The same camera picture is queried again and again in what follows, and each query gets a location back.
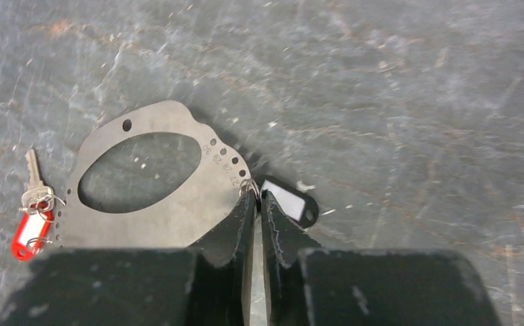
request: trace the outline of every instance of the stainless steel plate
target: stainless steel plate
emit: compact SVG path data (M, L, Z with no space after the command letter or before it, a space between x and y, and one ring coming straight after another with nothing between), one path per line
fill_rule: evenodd
M87 169L113 146L140 134L173 132L195 139L200 164L169 196L131 213L104 213L84 205L78 185ZM186 247L224 219L250 178L240 154L214 130L197 122L184 105L164 101L125 114L93 132L82 144L70 176L66 207L54 223L54 242L64 247Z

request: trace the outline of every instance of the keychain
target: keychain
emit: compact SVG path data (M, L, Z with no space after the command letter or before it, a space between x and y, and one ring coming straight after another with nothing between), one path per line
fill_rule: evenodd
M64 202L54 195L51 187L44 185L40 179L38 160L34 149L26 153L26 161L30 172L30 181L26 192L22 195L24 212L22 221L12 239L12 255L21 261L28 261L42 248L45 242L51 242L46 237L50 224L54 220L52 210L55 200Z
M318 203L309 194L271 175L259 175L255 181L260 192L270 191L284 214L301 228L309 228L318 220Z

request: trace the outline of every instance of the oval cutout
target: oval cutout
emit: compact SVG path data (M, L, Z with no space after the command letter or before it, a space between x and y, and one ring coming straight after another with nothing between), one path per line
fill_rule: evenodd
M178 189L200 164L198 142L182 134L154 132L118 143L84 173L78 198L104 213L130 213Z

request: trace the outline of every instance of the key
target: key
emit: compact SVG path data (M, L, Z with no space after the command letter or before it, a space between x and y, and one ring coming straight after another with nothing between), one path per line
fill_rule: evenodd
M54 208L54 190L47 185L44 185L40 179L40 170L38 168L38 160L36 159L36 152L34 149L29 149L26 153L26 161L30 172L30 181L26 192L22 195L22 207L30 207L38 204L38 199L46 195L50 195L47 203L48 207Z

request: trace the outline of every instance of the gray stone surface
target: gray stone surface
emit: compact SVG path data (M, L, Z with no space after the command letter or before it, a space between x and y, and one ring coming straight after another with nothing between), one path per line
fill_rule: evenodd
M322 244L461 251L524 325L524 0L0 0L0 307L26 273L25 151L61 194L93 129L165 99L315 185ZM152 203L191 145L120 145L83 190Z

